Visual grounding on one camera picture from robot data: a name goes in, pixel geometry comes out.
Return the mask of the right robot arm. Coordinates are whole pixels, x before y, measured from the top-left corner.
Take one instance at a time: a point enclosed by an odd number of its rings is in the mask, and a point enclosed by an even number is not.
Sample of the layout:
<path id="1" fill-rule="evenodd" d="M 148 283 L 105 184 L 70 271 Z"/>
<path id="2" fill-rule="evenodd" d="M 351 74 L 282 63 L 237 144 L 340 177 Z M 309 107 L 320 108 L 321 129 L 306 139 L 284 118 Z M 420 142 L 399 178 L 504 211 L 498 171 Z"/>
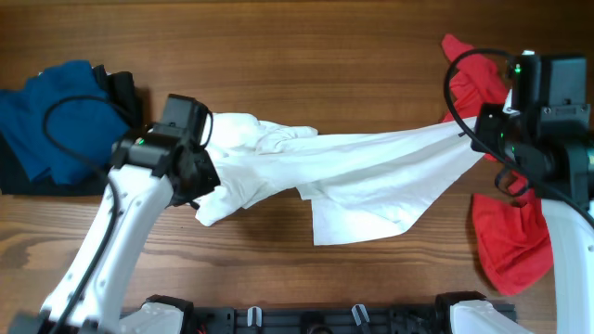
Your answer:
<path id="1" fill-rule="evenodd" d="M 525 177 L 542 200 L 551 240 L 557 330 L 593 330 L 593 132 L 589 127 L 587 60 L 577 54 L 519 55 L 493 48 L 461 53 L 451 62 L 451 81 L 459 63 L 479 55 L 506 59 L 512 81 L 510 113 L 499 105 L 470 127 L 450 94 L 445 103 L 471 140 L 471 148 L 491 155 Z"/>

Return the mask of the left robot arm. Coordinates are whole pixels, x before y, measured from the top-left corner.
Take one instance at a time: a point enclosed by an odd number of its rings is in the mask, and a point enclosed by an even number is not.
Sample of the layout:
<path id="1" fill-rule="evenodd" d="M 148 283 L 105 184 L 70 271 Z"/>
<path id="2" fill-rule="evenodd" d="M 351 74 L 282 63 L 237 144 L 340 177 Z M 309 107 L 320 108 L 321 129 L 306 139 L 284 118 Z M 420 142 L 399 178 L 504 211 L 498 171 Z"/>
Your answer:
<path id="1" fill-rule="evenodd" d="M 213 113 L 170 94 L 162 118 L 112 146 L 97 215 L 67 274 L 39 314 L 18 313 L 11 333 L 190 333 L 191 302 L 153 296 L 123 315 L 123 298 L 149 232 L 170 206 L 192 205 L 219 186 L 206 147 Z"/>

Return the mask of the white t-shirt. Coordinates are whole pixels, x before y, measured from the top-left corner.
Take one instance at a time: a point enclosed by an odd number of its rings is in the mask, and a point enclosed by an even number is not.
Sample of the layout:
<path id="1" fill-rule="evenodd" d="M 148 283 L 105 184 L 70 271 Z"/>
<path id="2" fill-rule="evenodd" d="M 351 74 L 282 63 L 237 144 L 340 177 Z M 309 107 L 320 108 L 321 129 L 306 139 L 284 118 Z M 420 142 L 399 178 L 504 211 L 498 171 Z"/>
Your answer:
<path id="1" fill-rule="evenodd" d="M 213 225 L 295 188 L 311 203 L 317 246 L 405 233 L 482 158 L 455 122 L 322 135 L 249 113 L 215 114 L 207 150 L 221 183 L 195 200 L 200 223 Z"/>

